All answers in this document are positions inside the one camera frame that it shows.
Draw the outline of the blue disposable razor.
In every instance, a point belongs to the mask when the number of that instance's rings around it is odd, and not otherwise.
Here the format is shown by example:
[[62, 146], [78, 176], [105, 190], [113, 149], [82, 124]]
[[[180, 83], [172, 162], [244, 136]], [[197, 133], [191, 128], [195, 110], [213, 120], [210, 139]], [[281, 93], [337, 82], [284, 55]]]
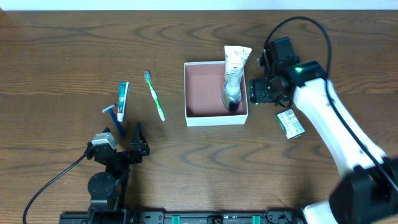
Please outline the blue disposable razor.
[[115, 104], [110, 105], [110, 106], [104, 108], [104, 109], [102, 110], [102, 113], [109, 113], [109, 114], [111, 115], [111, 118], [112, 118], [112, 120], [113, 120], [115, 126], [117, 127], [117, 129], [118, 129], [120, 135], [121, 135], [122, 137], [124, 137], [124, 136], [126, 135], [126, 132], [123, 130], [123, 127], [121, 126], [121, 123], [118, 121], [118, 118], [117, 118], [116, 114], [113, 112], [113, 109], [114, 109], [115, 107], [116, 107]]

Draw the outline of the clear pump bottle green label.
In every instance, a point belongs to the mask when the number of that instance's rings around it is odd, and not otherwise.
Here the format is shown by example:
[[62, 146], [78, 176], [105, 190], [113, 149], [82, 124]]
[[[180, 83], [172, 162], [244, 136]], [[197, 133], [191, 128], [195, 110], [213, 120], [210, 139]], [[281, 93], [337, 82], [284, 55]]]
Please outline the clear pump bottle green label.
[[241, 99], [241, 79], [243, 71], [230, 75], [223, 85], [223, 104], [231, 113], [237, 112]]

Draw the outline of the white lotion tube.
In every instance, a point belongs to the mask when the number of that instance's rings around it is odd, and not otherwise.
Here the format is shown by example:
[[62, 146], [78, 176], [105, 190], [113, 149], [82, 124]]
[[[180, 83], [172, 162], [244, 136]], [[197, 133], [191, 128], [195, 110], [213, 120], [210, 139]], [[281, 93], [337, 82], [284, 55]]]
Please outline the white lotion tube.
[[244, 66], [252, 52], [252, 48], [242, 46], [224, 46], [225, 73], [224, 78], [228, 81], [231, 77], [240, 79], [243, 75]]

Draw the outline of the green white toothpaste tube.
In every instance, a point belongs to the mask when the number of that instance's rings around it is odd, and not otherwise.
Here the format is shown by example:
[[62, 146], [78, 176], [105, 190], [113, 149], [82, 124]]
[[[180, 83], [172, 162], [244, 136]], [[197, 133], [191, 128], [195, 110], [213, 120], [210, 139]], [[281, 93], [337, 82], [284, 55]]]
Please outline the green white toothpaste tube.
[[119, 122], [123, 122], [124, 120], [128, 90], [129, 90], [129, 82], [119, 83], [118, 113], [117, 113], [117, 119]]

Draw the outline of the green white soap package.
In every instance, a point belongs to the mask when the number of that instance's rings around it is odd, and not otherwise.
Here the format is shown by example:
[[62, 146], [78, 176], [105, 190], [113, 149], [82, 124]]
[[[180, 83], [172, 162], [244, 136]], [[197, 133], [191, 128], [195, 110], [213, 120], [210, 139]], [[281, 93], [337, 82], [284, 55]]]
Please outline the green white soap package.
[[297, 138], [305, 133], [303, 126], [292, 109], [277, 114], [276, 120], [280, 124], [287, 139]]

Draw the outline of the white box with pink interior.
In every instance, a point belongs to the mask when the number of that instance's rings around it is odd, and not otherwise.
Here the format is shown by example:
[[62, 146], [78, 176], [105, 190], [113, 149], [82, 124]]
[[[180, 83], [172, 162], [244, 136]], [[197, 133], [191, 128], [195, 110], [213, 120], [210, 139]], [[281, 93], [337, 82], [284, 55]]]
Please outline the white box with pink interior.
[[185, 119], [188, 127], [244, 124], [248, 118], [245, 77], [241, 77], [242, 100], [232, 113], [223, 104], [224, 61], [184, 64]]

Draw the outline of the green white toothbrush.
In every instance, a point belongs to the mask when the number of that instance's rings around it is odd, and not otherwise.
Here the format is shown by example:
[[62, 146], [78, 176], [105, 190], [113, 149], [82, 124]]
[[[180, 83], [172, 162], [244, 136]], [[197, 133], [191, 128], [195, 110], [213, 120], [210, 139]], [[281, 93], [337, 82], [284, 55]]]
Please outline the green white toothbrush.
[[149, 86], [152, 98], [155, 101], [159, 117], [160, 117], [160, 119], [162, 121], [165, 121], [164, 111], [163, 111], [163, 109], [162, 109], [162, 107], [161, 107], [161, 105], [159, 103], [159, 99], [158, 99], [157, 93], [156, 93], [156, 91], [154, 90], [154, 88], [152, 86], [152, 79], [151, 79], [150, 71], [145, 71], [144, 72], [144, 78], [145, 78], [145, 81], [147, 82], [147, 84]]

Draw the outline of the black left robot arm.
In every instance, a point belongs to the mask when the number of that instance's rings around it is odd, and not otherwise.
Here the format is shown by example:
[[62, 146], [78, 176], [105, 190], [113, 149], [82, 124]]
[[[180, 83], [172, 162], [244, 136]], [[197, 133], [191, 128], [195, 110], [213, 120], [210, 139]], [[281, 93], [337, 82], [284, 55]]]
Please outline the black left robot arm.
[[132, 149], [117, 151], [116, 145], [117, 140], [105, 128], [88, 143], [84, 153], [88, 160], [105, 166], [105, 171], [96, 173], [88, 182], [88, 223], [126, 223], [130, 219], [130, 211], [124, 207], [130, 166], [150, 154], [141, 123], [137, 123], [132, 136]]

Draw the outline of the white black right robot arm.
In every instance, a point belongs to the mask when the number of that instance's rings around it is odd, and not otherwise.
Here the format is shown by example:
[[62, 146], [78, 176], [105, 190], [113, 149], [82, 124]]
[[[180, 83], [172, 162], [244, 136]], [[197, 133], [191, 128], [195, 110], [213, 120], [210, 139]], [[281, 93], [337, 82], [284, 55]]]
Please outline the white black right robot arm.
[[328, 200], [302, 208], [296, 223], [373, 223], [397, 214], [397, 160], [373, 143], [314, 60], [301, 62], [288, 37], [264, 46], [264, 78], [250, 80], [252, 104], [295, 105], [329, 149], [341, 177]]

